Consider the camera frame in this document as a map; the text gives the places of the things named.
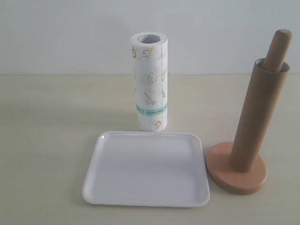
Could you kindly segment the printed white paper towel roll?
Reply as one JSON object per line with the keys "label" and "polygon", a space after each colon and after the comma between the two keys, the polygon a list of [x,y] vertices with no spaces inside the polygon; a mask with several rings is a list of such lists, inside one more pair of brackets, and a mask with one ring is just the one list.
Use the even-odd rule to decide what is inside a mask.
{"label": "printed white paper towel roll", "polygon": [[159,32],[141,32],[130,41],[138,125],[161,132],[167,126],[168,39]]}

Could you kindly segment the brown cardboard tube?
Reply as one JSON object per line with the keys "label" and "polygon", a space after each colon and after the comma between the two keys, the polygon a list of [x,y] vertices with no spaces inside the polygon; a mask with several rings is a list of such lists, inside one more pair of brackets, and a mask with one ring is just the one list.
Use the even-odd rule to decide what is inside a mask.
{"label": "brown cardboard tube", "polygon": [[230,161],[240,173],[247,173],[253,168],[290,70],[285,62],[278,72],[265,70],[264,61],[262,58],[254,63],[232,146]]}

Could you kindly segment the wooden paper towel holder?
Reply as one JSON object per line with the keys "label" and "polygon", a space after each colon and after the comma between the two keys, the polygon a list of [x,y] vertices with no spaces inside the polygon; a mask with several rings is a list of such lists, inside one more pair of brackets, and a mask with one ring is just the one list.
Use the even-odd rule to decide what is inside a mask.
{"label": "wooden paper towel holder", "polygon": [[[292,32],[277,30],[267,52],[263,68],[271,72],[280,71],[288,52]],[[221,142],[214,145],[206,157],[206,167],[210,178],[222,189],[236,195],[249,195],[257,192],[264,184],[267,169],[264,160],[257,155],[253,168],[249,172],[238,172],[231,164],[230,156],[233,142]]]}

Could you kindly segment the white rectangular plastic tray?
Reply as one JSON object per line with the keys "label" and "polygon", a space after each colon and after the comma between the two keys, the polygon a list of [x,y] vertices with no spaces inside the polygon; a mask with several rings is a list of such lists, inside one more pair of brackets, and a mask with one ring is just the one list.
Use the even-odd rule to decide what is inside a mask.
{"label": "white rectangular plastic tray", "polygon": [[94,205],[202,207],[210,199],[202,142],[190,133],[107,131],[82,197]]}

